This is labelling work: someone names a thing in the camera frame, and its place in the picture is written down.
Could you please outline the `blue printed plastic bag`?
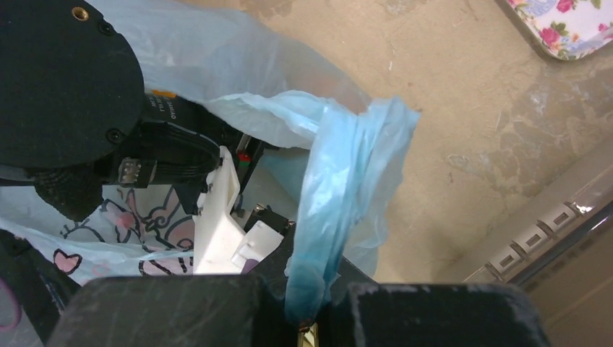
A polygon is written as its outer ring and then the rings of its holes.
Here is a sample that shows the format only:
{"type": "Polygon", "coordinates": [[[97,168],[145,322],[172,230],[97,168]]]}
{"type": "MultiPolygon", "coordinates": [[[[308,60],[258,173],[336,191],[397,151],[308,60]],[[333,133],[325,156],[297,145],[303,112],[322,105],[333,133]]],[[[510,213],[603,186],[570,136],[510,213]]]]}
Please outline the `blue printed plastic bag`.
{"type": "MultiPolygon", "coordinates": [[[[306,150],[274,175],[299,199],[286,266],[285,315],[311,324],[331,300],[341,258],[373,270],[385,211],[402,180],[418,113],[372,99],[326,58],[235,9],[179,1],[86,1],[132,48],[145,91],[216,113],[268,145],[306,150]]],[[[75,222],[32,186],[1,185],[1,227],[29,241],[80,285],[96,278],[194,275],[194,216],[170,184],[105,185],[75,222]]]]}

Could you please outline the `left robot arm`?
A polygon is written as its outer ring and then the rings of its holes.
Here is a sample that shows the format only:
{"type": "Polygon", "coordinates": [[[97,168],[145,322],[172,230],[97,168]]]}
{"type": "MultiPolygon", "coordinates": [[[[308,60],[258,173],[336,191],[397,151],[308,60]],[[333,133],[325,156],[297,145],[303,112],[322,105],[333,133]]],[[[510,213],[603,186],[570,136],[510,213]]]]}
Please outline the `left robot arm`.
{"type": "Polygon", "coordinates": [[[86,1],[1,3],[1,185],[80,222],[105,185],[173,184],[194,215],[208,175],[244,189],[266,143],[178,96],[145,91],[127,40],[86,1]]]}

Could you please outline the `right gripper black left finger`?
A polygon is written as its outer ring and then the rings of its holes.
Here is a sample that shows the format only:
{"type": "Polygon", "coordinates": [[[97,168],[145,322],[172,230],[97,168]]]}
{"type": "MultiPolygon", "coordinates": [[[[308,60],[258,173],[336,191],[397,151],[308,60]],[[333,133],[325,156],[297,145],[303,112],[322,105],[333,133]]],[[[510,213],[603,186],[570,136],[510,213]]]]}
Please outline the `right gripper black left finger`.
{"type": "Polygon", "coordinates": [[[71,298],[47,346],[296,346],[256,275],[100,278],[71,298]]]}

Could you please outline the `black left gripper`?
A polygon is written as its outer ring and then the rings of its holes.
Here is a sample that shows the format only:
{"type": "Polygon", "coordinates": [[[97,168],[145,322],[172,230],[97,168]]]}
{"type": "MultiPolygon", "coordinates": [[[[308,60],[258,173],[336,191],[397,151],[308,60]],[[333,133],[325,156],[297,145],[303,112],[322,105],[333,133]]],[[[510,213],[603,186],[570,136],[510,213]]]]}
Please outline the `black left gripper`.
{"type": "Polygon", "coordinates": [[[268,144],[178,96],[147,93],[134,130],[108,131],[117,149],[95,162],[104,184],[146,188],[170,184],[188,215],[197,214],[197,200],[212,189],[213,171],[224,163],[236,169],[243,191],[268,144]]]}

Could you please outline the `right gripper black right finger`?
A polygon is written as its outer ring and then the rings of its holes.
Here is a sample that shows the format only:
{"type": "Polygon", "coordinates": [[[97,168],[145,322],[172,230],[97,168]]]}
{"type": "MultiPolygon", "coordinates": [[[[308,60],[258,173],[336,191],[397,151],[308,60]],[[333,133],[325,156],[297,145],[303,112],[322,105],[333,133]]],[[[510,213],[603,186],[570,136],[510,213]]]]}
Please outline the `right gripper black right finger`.
{"type": "Polygon", "coordinates": [[[352,283],[320,346],[550,346],[529,298],[496,284],[352,283]]]}

